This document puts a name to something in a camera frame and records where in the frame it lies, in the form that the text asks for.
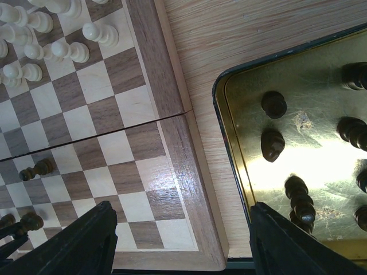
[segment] light wood surface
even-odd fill
[[[212,103],[224,70],[364,23],[363,0],[165,0],[229,241],[250,257],[249,232]]]

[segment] metal tray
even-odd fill
[[[249,208],[265,202],[285,217],[291,211],[284,182],[302,178],[317,212],[313,236],[351,260],[367,259],[367,232],[354,212],[367,205],[356,185],[367,168],[367,152],[336,132],[341,117],[367,121],[367,91],[346,89],[343,65],[367,61],[367,24],[273,54],[223,72],[213,87],[213,102],[248,223]],[[288,110],[270,119],[261,108],[268,91],[278,91]],[[260,137],[266,128],[282,133],[286,147],[267,162]]]

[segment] white chess piece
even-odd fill
[[[86,39],[99,42],[102,46],[114,47],[119,42],[119,33],[110,25],[96,25],[86,23],[83,26],[83,35]]]
[[[40,11],[28,14],[23,7],[12,7],[5,3],[0,3],[0,20],[20,27],[29,25],[40,33],[49,33],[53,28],[52,18],[48,14]]]
[[[92,1],[98,4],[106,4],[108,2],[108,0],[92,0]]]
[[[0,27],[0,38],[20,46],[31,44],[33,41],[32,32],[28,27],[19,27],[12,23]]]
[[[63,59],[55,56],[51,51],[51,44],[47,44],[43,48],[39,45],[25,45],[24,54],[29,59],[40,60],[42,58],[46,60],[51,60],[54,62],[62,61]]]
[[[78,63],[85,63],[89,60],[89,49],[82,43],[74,42],[70,45],[66,42],[56,41],[51,46],[52,53],[55,56],[68,58]]]
[[[10,79],[24,77],[29,81],[40,81],[42,79],[42,69],[37,64],[25,64],[23,67],[9,64],[3,68],[4,75]]]
[[[4,39],[0,39],[0,58],[7,56],[7,43]]]
[[[52,13],[77,18],[81,14],[80,0],[28,0],[34,6],[46,7]]]
[[[6,76],[0,76],[0,84],[11,88],[19,87],[22,84],[22,79],[10,79]]]

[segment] folding chessboard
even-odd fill
[[[108,200],[118,216],[114,268],[224,268],[225,233],[200,137],[192,138],[196,125],[179,66],[166,45],[162,2],[81,2],[78,19],[39,9],[52,16],[54,29],[34,32],[33,43],[82,42],[90,50],[86,63],[30,60],[11,44],[0,59],[0,68],[35,63],[44,74],[18,88],[0,85],[0,215],[18,221],[35,211],[44,219],[18,255]],[[87,22],[114,26],[118,45],[86,40]],[[51,174],[19,179],[44,158],[53,163]]]

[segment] gold tray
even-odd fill
[[[352,147],[336,132],[341,117],[367,121],[367,91],[346,89],[343,65],[367,61],[367,24],[243,64],[222,73],[213,101],[248,222],[255,202],[288,217],[290,200],[284,182],[304,180],[314,201],[313,236],[351,260],[367,259],[367,232],[354,212],[367,205],[356,185],[367,168],[367,152]],[[261,108],[263,95],[278,91],[288,109],[270,119]],[[274,162],[260,148],[266,128],[282,133],[286,147]]]

